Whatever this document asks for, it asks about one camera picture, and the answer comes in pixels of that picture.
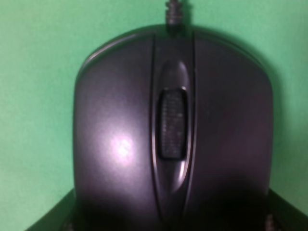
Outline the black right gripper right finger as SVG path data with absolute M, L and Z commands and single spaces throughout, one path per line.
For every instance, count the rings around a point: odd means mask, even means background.
M 308 217 L 273 190 L 267 196 L 267 231 L 307 231 Z

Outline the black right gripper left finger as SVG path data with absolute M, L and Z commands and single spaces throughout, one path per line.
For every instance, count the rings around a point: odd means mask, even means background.
M 76 197 L 71 190 L 47 214 L 27 228 L 27 231 L 73 231 Z

